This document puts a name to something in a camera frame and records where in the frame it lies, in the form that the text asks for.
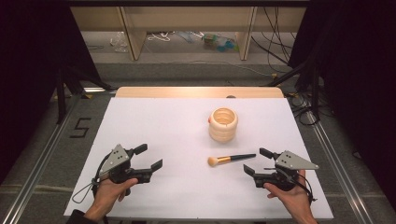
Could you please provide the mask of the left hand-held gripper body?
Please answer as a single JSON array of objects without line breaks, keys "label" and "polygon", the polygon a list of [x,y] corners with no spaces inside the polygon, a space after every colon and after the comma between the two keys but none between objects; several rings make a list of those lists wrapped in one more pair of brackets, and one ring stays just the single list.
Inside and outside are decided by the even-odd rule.
[{"label": "left hand-held gripper body", "polygon": [[105,156],[104,162],[99,167],[98,178],[100,180],[110,179],[116,184],[132,178],[136,178],[139,184],[149,183],[152,176],[151,169],[132,168],[131,158],[133,155],[134,148],[127,150],[121,144],[117,144]]}]

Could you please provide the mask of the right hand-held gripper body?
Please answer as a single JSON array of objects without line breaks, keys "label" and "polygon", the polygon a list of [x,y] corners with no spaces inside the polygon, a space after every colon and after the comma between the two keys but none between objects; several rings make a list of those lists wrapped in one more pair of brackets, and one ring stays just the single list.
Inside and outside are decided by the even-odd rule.
[{"label": "right hand-held gripper body", "polygon": [[279,189],[289,191],[293,189],[299,179],[299,170],[317,170],[319,166],[290,151],[274,153],[274,172],[271,174],[256,174],[253,176],[257,188],[262,188],[265,183],[277,186]]}]

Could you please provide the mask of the person's right hand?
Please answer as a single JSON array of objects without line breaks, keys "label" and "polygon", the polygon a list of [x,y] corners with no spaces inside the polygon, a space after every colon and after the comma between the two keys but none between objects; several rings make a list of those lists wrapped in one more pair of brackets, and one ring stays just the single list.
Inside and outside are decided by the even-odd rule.
[{"label": "person's right hand", "polygon": [[269,191],[267,197],[269,199],[277,197],[284,204],[290,214],[298,210],[311,211],[308,195],[302,187],[295,186],[289,191],[284,191],[270,183],[266,183],[263,186]]}]

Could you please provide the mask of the person's left hand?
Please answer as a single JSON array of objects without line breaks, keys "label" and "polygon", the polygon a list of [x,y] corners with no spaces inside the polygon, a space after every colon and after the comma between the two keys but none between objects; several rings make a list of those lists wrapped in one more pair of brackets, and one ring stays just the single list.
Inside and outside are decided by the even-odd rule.
[{"label": "person's left hand", "polygon": [[92,208],[104,214],[109,213],[115,202],[121,202],[126,196],[126,191],[137,183],[136,178],[128,179],[121,184],[115,184],[109,179],[103,180],[94,197]]}]

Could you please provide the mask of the white table sheet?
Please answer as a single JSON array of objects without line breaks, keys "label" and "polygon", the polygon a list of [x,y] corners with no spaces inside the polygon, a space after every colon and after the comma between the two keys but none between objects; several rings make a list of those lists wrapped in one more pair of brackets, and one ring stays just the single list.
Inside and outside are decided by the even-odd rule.
[{"label": "white table sheet", "polygon": [[[221,107],[238,116],[235,137],[221,143],[212,139],[208,118]],[[113,98],[92,144],[71,201],[65,210],[85,211],[92,196],[83,191],[105,155],[117,144],[147,151],[132,158],[135,169],[162,160],[163,167],[147,184],[138,184],[110,216],[145,220],[242,221],[287,219],[281,201],[257,188],[243,165],[270,173],[273,161],[260,155],[264,147],[308,156],[289,103],[284,98]],[[209,157],[255,154],[255,158],[211,167]]]}]

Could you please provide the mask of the beige ribbed pen holder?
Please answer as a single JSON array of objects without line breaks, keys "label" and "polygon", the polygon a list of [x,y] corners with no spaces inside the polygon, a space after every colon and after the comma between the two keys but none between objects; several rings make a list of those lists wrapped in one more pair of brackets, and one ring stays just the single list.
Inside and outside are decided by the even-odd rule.
[{"label": "beige ribbed pen holder", "polygon": [[210,137],[221,143],[227,143],[235,137],[237,125],[237,114],[227,107],[215,109],[208,118]]}]

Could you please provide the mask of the wooden table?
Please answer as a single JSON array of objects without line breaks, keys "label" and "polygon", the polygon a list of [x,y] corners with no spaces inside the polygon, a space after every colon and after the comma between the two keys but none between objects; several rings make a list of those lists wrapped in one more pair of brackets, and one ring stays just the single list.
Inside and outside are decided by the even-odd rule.
[{"label": "wooden table", "polygon": [[277,87],[121,87],[117,98],[283,98]]}]

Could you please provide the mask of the black metal stand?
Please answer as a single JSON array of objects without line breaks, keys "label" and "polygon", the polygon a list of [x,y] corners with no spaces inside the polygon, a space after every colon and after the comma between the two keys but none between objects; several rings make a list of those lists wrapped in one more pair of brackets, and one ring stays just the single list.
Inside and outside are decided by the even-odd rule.
[{"label": "black metal stand", "polygon": [[278,84],[281,84],[284,81],[294,77],[295,75],[299,76],[295,83],[295,89],[297,91],[304,91],[308,87],[311,89],[310,111],[315,118],[314,124],[316,124],[320,121],[320,116],[318,113],[319,71],[317,69],[315,60],[306,59],[303,63],[296,66],[285,75],[266,84],[266,87],[275,87]]},{"label": "black metal stand", "polygon": [[65,66],[60,68],[56,74],[56,93],[58,100],[58,120],[57,123],[60,124],[66,116],[66,102],[64,87],[67,87],[72,94],[82,94],[85,93],[80,81],[88,80],[92,84],[104,89],[105,91],[115,91],[116,88],[106,84],[99,77],[93,77],[84,73],[80,69],[74,66]]}]

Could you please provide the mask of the black curtain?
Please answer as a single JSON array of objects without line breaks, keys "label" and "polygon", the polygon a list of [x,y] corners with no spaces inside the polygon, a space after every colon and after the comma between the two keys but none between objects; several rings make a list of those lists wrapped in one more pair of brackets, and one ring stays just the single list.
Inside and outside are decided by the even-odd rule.
[{"label": "black curtain", "polygon": [[396,211],[396,0],[310,0],[289,65],[332,24],[318,70],[336,117]]},{"label": "black curtain", "polygon": [[26,148],[57,84],[100,77],[66,0],[0,0],[0,183]]}]

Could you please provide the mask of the clear plastic bag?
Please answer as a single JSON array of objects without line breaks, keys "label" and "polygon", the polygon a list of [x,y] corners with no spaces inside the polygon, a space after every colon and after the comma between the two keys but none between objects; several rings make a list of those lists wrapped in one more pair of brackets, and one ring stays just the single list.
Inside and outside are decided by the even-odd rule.
[{"label": "clear plastic bag", "polygon": [[126,42],[124,32],[117,32],[110,38],[110,46],[116,51],[125,53],[128,52],[128,44]]}]

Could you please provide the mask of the light wooden shelf unit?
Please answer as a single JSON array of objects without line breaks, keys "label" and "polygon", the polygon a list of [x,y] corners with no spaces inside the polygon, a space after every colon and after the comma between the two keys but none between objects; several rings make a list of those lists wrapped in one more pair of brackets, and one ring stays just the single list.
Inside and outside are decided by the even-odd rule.
[{"label": "light wooden shelf unit", "polygon": [[72,7],[82,31],[124,32],[131,59],[139,59],[148,32],[234,32],[240,59],[248,58],[251,34],[275,25],[299,31],[304,7]]}]

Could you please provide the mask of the aluminium floor rail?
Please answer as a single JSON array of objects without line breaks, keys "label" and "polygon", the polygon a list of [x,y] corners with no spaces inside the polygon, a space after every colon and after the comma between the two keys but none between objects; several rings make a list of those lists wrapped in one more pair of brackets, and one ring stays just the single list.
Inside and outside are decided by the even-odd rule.
[{"label": "aluminium floor rail", "polygon": [[357,188],[352,183],[351,178],[347,174],[347,170],[344,165],[341,163],[333,145],[330,141],[328,135],[326,134],[323,126],[321,125],[319,119],[314,116],[312,112],[309,112],[307,115],[309,121],[313,122],[313,129],[316,133],[316,136],[321,144],[324,153],[332,167],[332,170],[337,177],[338,182],[346,195],[346,199],[349,202],[355,217],[357,218],[360,224],[374,224],[373,219],[371,218],[367,206],[362,200],[362,197],[359,195]]},{"label": "aluminium floor rail", "polygon": [[66,99],[66,115],[49,105],[27,148],[0,185],[0,224],[64,224],[64,211],[87,156],[79,123],[85,101]]}]

